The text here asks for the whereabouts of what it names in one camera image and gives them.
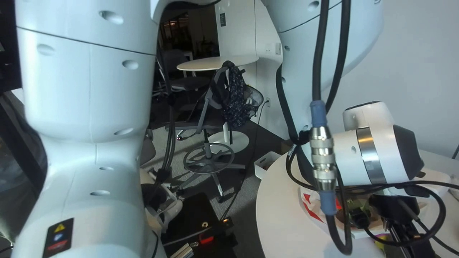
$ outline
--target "round table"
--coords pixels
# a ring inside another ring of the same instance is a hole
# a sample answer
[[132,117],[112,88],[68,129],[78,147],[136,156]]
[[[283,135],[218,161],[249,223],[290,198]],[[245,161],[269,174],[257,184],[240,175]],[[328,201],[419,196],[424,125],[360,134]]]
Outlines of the round table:
[[[427,168],[445,173],[448,173],[448,168],[452,166],[459,168],[458,161],[445,159],[443,156],[426,151],[420,151],[420,153]],[[299,186],[290,180],[285,170],[285,159],[286,154],[269,167],[257,193],[257,227],[265,257],[347,257],[335,247],[326,225],[320,228],[306,215],[303,203],[299,198]],[[292,174],[304,182],[296,160],[292,164]],[[459,220],[455,216],[459,212],[459,203],[449,193],[446,193],[442,199],[447,207],[447,215],[436,236],[458,250]],[[437,214],[437,205],[431,205],[423,219],[424,224],[431,227]],[[431,243],[434,251],[440,257],[453,257],[433,240]],[[353,252],[350,257],[370,258],[384,257],[384,255],[370,238],[363,238],[353,239]]]
[[[209,58],[196,59],[189,62],[179,64],[177,69],[182,71],[212,71],[218,70],[222,67],[225,61],[231,61],[236,66],[243,66],[247,64],[254,63],[258,61],[258,56],[256,55],[238,55],[238,56],[216,56]],[[241,132],[233,131],[233,144],[230,144],[230,133],[228,130],[228,125],[225,123],[223,125],[223,132],[219,132],[209,136],[209,142],[212,143],[222,143],[225,144],[234,152],[240,152],[244,150],[249,145],[249,137]],[[219,151],[224,151],[222,147],[212,146],[212,153],[217,153]]]

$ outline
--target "white round table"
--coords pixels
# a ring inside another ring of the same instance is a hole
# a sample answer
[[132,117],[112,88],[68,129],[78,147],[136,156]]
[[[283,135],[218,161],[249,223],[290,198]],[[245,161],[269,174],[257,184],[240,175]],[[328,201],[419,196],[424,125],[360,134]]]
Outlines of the white round table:
[[[425,166],[448,174],[451,167],[459,168],[459,162],[430,152],[420,151]],[[328,229],[314,224],[304,211],[299,198],[299,186],[287,175],[286,154],[276,160],[267,170],[257,194],[257,227],[260,242],[266,258],[331,258],[342,255],[330,239]],[[302,180],[296,160],[292,164],[292,174]],[[446,193],[442,197],[447,207],[445,222],[436,236],[452,248],[459,250],[459,203]],[[431,205],[427,210],[424,224],[431,227],[437,218],[438,207]],[[440,257],[454,257],[453,254],[431,240],[432,247]],[[350,257],[384,257],[370,238],[353,239]]]
[[[177,69],[182,71],[218,70],[227,60],[233,62],[236,66],[243,66],[258,61],[258,56],[239,55],[202,58],[179,64],[177,66]],[[233,131],[233,144],[230,144],[230,133],[228,130],[228,125],[227,123],[225,123],[223,125],[223,132],[219,132],[209,136],[209,142],[222,143],[231,147],[231,149],[233,149],[234,152],[240,152],[249,145],[249,137],[244,133]],[[224,151],[224,148],[221,146],[211,146],[211,151],[212,153],[217,153],[219,151]]]

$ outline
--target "warning label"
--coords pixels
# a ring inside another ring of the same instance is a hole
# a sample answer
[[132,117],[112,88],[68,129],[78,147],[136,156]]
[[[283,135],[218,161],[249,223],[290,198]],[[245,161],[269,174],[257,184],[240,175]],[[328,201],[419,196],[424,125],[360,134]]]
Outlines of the warning label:
[[73,218],[48,228],[43,258],[48,258],[70,249],[72,246]]

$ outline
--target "white box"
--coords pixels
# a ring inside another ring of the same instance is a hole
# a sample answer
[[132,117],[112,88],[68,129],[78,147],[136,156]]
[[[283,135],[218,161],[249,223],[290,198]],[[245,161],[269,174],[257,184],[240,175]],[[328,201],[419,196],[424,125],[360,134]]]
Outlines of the white box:
[[266,173],[266,170],[276,161],[278,158],[280,158],[280,154],[275,153],[274,151],[270,151],[263,155],[261,158],[256,160],[253,165],[255,166],[255,175],[259,179],[263,179],[264,174]]

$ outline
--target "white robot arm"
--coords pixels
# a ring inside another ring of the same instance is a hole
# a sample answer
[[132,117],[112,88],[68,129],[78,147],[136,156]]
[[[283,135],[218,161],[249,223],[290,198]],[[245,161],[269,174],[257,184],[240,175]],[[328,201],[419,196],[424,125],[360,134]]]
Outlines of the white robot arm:
[[[311,128],[310,82],[320,1],[262,2],[284,47],[277,89],[289,133],[298,137]],[[150,115],[158,27],[170,3],[186,4],[174,0],[16,1],[26,118],[43,141],[49,165],[13,258],[166,257],[159,237],[146,226],[139,155]],[[344,74],[367,55],[383,27],[381,1],[354,1],[351,13]],[[333,78],[340,17],[341,2],[331,0],[322,89]],[[347,130],[359,130],[353,117],[345,119]],[[366,137],[368,132],[356,135]],[[337,136],[337,148],[342,146],[340,139]],[[347,146],[349,139],[344,135],[342,142]],[[312,180],[305,154],[309,149],[302,146],[298,160],[303,177]],[[360,145],[354,153],[363,149]],[[337,153],[336,158],[347,162],[344,154]],[[382,182],[380,172],[369,169],[362,157],[357,160],[351,162],[362,164],[358,177],[354,171],[342,171],[347,185]],[[386,182],[410,179],[384,175]]]

